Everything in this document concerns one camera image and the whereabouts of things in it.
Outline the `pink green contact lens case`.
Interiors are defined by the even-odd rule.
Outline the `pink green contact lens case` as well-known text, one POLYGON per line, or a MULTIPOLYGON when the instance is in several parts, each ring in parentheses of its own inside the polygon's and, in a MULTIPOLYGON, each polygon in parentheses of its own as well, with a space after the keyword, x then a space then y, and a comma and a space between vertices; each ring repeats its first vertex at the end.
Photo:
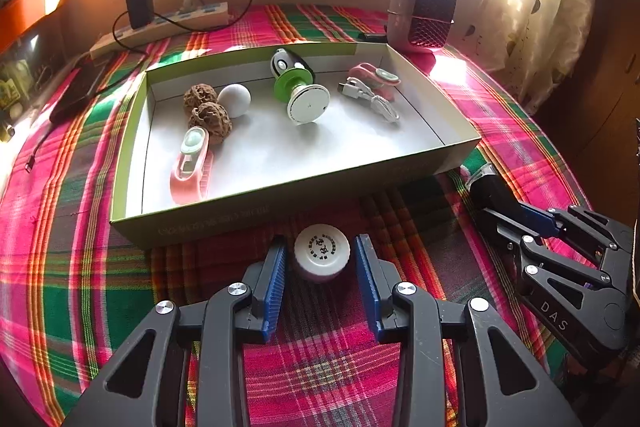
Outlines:
POLYGON ((208 131, 200 126, 189 128, 183 135, 169 182, 171 198, 177 205, 192 204, 204 198, 213 162, 208 131))

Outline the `green white spool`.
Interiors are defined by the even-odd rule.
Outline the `green white spool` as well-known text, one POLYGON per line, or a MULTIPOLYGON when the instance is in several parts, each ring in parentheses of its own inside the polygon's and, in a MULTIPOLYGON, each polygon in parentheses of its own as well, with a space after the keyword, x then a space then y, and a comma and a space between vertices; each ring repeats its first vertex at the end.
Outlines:
POLYGON ((306 68, 290 68, 276 79, 273 93, 286 104, 286 115, 294 124, 310 124, 326 111, 330 104, 330 91, 315 83, 306 68))

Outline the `pink clip with white button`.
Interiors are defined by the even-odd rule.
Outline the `pink clip with white button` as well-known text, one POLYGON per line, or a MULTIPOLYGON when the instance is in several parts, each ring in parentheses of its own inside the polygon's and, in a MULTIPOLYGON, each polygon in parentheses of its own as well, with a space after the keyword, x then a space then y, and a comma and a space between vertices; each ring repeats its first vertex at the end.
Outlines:
POLYGON ((374 94, 385 100, 395 100, 395 88, 401 84, 400 78, 386 69, 370 63, 359 63, 348 71, 348 77, 354 77, 366 84, 374 94))

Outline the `orange planter box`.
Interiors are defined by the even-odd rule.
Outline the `orange planter box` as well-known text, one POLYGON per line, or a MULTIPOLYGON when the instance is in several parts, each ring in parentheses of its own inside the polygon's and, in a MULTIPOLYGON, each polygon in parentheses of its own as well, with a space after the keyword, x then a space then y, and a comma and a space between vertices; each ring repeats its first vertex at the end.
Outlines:
POLYGON ((0 11, 0 52, 6 52, 43 17, 52 14, 61 0, 10 0, 0 11))

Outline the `black smartphone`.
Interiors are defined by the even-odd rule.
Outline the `black smartphone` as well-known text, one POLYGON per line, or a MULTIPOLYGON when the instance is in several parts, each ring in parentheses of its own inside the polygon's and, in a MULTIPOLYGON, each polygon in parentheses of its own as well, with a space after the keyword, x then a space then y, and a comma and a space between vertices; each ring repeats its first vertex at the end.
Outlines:
POLYGON ((99 58, 87 56, 79 61, 75 67, 75 76, 52 109, 49 117, 52 126, 69 121, 87 107, 98 91, 109 62, 109 55, 99 58))

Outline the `white power strip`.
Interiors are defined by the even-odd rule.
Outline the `white power strip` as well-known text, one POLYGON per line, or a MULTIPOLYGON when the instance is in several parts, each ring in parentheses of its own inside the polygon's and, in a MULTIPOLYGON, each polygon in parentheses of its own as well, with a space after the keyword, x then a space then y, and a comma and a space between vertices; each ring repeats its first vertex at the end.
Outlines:
POLYGON ((199 6, 187 13, 169 13, 166 18, 168 20, 157 16, 149 25, 139 29, 132 29, 130 26, 117 28, 114 34, 99 38, 89 54, 92 58, 98 58, 122 50, 122 46, 141 49, 150 42, 179 35, 183 32, 183 27, 190 31, 203 31, 224 26, 229 23, 229 7, 227 2, 213 3, 199 6))

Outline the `black device with white buttons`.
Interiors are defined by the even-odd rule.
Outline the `black device with white buttons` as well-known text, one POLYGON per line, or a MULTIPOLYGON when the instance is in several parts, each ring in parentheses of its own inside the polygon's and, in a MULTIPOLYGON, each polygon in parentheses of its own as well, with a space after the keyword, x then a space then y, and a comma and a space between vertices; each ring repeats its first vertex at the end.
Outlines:
POLYGON ((281 77, 290 69, 306 69, 310 72, 311 79, 314 79, 314 72, 304 61, 303 57, 285 48, 277 48, 270 58, 270 69, 274 78, 281 77))

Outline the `green white cardboard box tray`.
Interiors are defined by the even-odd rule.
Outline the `green white cardboard box tray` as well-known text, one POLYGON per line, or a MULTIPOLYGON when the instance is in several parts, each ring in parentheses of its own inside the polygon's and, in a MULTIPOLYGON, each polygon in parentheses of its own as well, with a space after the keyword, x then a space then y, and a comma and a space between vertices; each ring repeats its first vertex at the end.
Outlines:
POLYGON ((374 43, 297 43, 293 50, 331 95, 310 124, 290 121, 274 96, 270 46, 191 58, 142 76, 114 179, 110 221, 117 232, 148 249, 247 228, 457 168, 480 141, 445 93, 469 82, 460 58, 439 53, 416 64, 374 43), (393 102, 348 77, 359 63, 400 78, 393 102), (252 101, 213 147, 204 198, 177 205, 169 182, 188 130, 182 97, 198 82, 242 84, 252 101))

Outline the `plaid pink green blanket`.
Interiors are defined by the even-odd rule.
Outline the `plaid pink green blanket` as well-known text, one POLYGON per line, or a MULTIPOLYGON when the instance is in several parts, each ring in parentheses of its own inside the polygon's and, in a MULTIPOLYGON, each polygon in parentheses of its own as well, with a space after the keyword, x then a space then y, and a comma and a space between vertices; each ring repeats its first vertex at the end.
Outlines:
MULTIPOLYGON (((473 228, 463 176, 492 162, 521 199, 583 204, 560 153, 486 72, 442 89, 480 132, 459 170, 349 199, 256 229, 140 251, 111 227, 117 152, 140 79, 136 59, 108 66, 110 91, 54 131, 36 124, 1 202, 1 358, 36 416, 62 423, 112 352, 157 303, 197 303, 262 257, 272 236, 329 223, 367 233, 402 277, 439 299, 487 299, 555 379, 565 352, 518 303, 498 256, 473 228)), ((326 285, 290 277, 276 335, 244 352, 256 426, 386 426, 398 350, 374 340, 352 271, 326 285)))

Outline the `black charger adapter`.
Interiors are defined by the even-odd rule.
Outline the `black charger adapter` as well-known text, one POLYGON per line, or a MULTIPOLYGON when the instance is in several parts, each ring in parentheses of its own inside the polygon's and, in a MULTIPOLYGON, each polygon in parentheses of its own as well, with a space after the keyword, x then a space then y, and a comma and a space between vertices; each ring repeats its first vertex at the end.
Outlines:
POLYGON ((130 27, 139 29, 154 20, 153 0, 126 0, 130 27))

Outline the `small grey space heater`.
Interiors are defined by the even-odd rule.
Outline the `small grey space heater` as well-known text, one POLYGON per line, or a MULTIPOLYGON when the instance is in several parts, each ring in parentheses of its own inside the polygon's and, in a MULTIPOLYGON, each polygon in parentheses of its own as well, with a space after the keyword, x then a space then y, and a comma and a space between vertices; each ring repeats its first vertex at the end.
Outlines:
POLYGON ((457 0, 390 0, 388 44, 406 53, 441 49, 454 24, 456 5, 457 0))

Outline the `white round jar lid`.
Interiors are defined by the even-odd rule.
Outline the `white round jar lid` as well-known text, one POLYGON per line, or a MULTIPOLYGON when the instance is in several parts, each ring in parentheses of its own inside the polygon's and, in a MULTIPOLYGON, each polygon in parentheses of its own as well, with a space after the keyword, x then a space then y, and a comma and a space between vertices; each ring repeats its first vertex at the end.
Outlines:
POLYGON ((312 283, 335 279, 345 269, 349 257, 346 235, 332 225, 309 225, 294 242, 294 268, 312 283))

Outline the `brown walnut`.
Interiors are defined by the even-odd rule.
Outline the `brown walnut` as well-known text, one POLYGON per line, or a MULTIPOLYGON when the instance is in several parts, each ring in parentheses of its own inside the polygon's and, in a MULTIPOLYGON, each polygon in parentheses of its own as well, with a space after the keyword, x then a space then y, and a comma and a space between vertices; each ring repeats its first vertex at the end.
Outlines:
POLYGON ((216 103, 217 100, 218 94, 212 86, 207 83, 194 84, 184 92, 182 97, 184 113, 190 115, 194 108, 198 108, 198 106, 207 102, 216 103))
POLYGON ((232 131, 227 109, 217 102, 204 102, 194 107, 189 118, 189 126, 205 129, 209 135, 209 142, 214 145, 224 142, 232 131))

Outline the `white round ball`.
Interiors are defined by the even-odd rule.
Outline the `white round ball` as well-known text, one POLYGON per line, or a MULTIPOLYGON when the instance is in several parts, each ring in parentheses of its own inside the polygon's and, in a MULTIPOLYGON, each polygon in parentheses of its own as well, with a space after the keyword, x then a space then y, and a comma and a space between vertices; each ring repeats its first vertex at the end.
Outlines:
POLYGON ((239 83, 229 84, 218 93, 218 103, 227 111, 231 119, 245 115, 251 101, 250 90, 239 83))

